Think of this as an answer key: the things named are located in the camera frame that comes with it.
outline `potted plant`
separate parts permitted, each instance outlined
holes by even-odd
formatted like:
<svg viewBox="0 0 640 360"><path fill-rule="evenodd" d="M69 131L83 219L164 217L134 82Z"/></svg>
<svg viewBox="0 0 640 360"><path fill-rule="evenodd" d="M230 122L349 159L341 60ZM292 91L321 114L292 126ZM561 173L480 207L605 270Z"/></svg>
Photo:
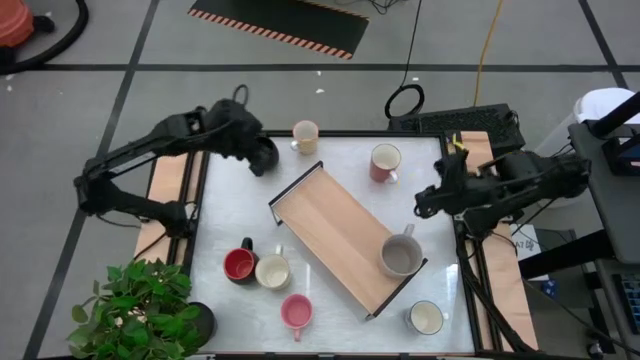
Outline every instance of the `potted plant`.
<svg viewBox="0 0 640 360"><path fill-rule="evenodd" d="M72 308L73 320L81 324L68 337L74 357L184 359L214 335L211 310L186 302L191 281L180 266L141 260L107 272L107 293L94 281L93 296Z"/></svg>

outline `black keyboard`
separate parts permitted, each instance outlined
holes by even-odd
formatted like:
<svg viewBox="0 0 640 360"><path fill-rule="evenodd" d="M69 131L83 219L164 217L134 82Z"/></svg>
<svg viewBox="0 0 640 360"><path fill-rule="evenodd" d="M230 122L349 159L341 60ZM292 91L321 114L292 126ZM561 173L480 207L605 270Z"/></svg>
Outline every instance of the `black keyboard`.
<svg viewBox="0 0 640 360"><path fill-rule="evenodd" d="M484 131L489 135L494 157L520 149L525 144L517 114L507 104L407 115L389 121L389 130L419 133Z"/></svg>
<svg viewBox="0 0 640 360"><path fill-rule="evenodd" d="M631 332L640 334L640 274L613 275Z"/></svg>

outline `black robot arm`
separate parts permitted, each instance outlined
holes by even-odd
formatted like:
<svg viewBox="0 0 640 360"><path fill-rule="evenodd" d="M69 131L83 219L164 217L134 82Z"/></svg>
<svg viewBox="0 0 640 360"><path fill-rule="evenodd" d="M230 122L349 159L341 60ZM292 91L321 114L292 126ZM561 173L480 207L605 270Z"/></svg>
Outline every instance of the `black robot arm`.
<svg viewBox="0 0 640 360"><path fill-rule="evenodd" d="M429 218L440 210L459 216L472 237L484 238L500 219L539 200L580 195L587 187L590 161L575 154L544 158L531 151L505 154L466 171L467 150L435 163L442 178L415 195L414 213Z"/></svg>
<svg viewBox="0 0 640 360"><path fill-rule="evenodd" d="M171 115L159 122L146 136L104 156L89 159L82 175L73 183L78 205L87 215L119 211L158 220L169 236L189 231L184 205L177 201L160 203L120 190L112 179L160 156L177 156L190 151L209 151L223 157L247 159L256 175L264 173L268 149L256 141L262 124L243 104L223 99L211 110Z"/></svg>

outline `plant pot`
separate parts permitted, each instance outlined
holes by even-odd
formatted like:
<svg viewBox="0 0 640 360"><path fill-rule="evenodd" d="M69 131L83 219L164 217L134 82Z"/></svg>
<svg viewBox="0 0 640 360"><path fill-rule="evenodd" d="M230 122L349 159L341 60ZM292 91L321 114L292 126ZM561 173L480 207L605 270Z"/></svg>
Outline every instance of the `plant pot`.
<svg viewBox="0 0 640 360"><path fill-rule="evenodd" d="M197 306L200 309L200 314L193 320L193 324L198 329L200 339L202 340L201 343L197 344L197 347L201 347L216 334L218 322L213 315L213 311L211 311L207 305L199 302L192 302L189 303L189 305Z"/></svg>
<svg viewBox="0 0 640 360"><path fill-rule="evenodd" d="M269 171L278 165L278 161L280 160L280 153L278 152L278 147L273 142L273 140L269 139L266 136L258 136L256 137L256 141L260 143L260 145L264 146L268 149L269 157L264 163L264 170Z"/></svg>

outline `mug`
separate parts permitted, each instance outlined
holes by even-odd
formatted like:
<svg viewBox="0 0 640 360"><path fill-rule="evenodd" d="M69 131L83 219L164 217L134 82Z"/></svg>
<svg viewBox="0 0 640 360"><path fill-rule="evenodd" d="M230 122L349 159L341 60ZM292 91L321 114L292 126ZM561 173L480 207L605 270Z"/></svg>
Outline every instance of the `mug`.
<svg viewBox="0 0 640 360"><path fill-rule="evenodd" d="M442 329L444 317L440 308L431 301L418 301L405 314L410 329L422 335L433 335Z"/></svg>
<svg viewBox="0 0 640 360"><path fill-rule="evenodd" d="M400 150L391 144L380 144L371 152L369 176L376 182L395 183L398 181L396 169L400 166Z"/></svg>
<svg viewBox="0 0 640 360"><path fill-rule="evenodd" d="M407 225L402 234L392 235L382 245L380 265L387 275L402 278L420 269L422 248L416 239L411 237L414 228L413 224Z"/></svg>
<svg viewBox="0 0 640 360"><path fill-rule="evenodd" d="M313 307L306 296L300 294L289 295L280 308L280 316L287 327L293 329L293 339L300 341L302 328L309 325Z"/></svg>
<svg viewBox="0 0 640 360"><path fill-rule="evenodd" d="M310 155L318 148L318 125L309 120L302 120L293 127L291 149L303 155Z"/></svg>
<svg viewBox="0 0 640 360"><path fill-rule="evenodd" d="M236 284L248 284L256 278L256 264L260 258L253 252L253 240L244 238L238 249L224 258L224 274Z"/></svg>
<svg viewBox="0 0 640 360"><path fill-rule="evenodd" d="M291 282L291 268L282 256L282 245L276 247L276 253L267 255L258 261L256 279L270 290L284 289Z"/></svg>

